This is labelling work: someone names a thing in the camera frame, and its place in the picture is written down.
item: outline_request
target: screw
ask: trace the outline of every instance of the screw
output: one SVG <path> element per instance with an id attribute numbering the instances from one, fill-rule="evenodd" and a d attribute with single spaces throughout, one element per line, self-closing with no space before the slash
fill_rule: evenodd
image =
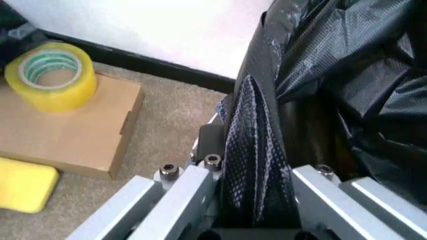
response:
<path id="1" fill-rule="evenodd" d="M 327 178 L 329 181 L 332 181 L 334 178 L 334 170 L 328 165 L 319 164 L 316 166 L 317 172 Z"/>
<path id="2" fill-rule="evenodd" d="M 216 172 L 221 170 L 221 156 L 218 154 L 209 154 L 204 157 L 204 168 Z"/>
<path id="3" fill-rule="evenodd" d="M 191 152 L 190 152 L 190 161 L 193 163 L 197 162 L 196 155 L 193 152 L 193 150 L 191 150 Z"/>
<path id="4" fill-rule="evenodd" d="M 175 181 L 180 176 L 180 168 L 173 163 L 161 166 L 158 171 L 160 172 L 160 178 L 165 181 Z"/>

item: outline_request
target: cardboard box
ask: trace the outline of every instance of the cardboard box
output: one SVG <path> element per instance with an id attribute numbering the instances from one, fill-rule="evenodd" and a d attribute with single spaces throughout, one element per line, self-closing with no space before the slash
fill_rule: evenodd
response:
<path id="1" fill-rule="evenodd" d="M 139 83 L 97 74 L 89 102 L 43 113 L 0 79 L 0 157 L 110 179 L 124 158 L 143 102 Z"/>

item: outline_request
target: wall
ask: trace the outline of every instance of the wall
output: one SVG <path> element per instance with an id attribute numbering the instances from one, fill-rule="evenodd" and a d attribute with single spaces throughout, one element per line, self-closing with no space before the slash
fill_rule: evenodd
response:
<path id="1" fill-rule="evenodd" d="M 37 28 L 235 79 L 273 0 L 5 0 Z"/>

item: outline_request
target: yellow sponge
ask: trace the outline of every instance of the yellow sponge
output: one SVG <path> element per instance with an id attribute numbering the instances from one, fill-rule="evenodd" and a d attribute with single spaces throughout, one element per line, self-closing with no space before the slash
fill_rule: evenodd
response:
<path id="1" fill-rule="evenodd" d="M 59 174 L 55 168 L 0 157 L 0 208 L 40 212 Z"/>

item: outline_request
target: yellow tape roll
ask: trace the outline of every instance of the yellow tape roll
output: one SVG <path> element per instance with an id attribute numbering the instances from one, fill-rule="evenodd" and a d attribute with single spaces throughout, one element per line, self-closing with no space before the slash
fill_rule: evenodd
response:
<path id="1" fill-rule="evenodd" d="M 75 72 L 71 79 L 55 77 L 55 84 L 41 84 L 44 74 Z M 4 71 L 7 83 L 39 111 L 66 112 L 84 105 L 95 93 L 97 78 L 91 58 L 80 48 L 61 42 L 40 45 L 13 60 Z"/>

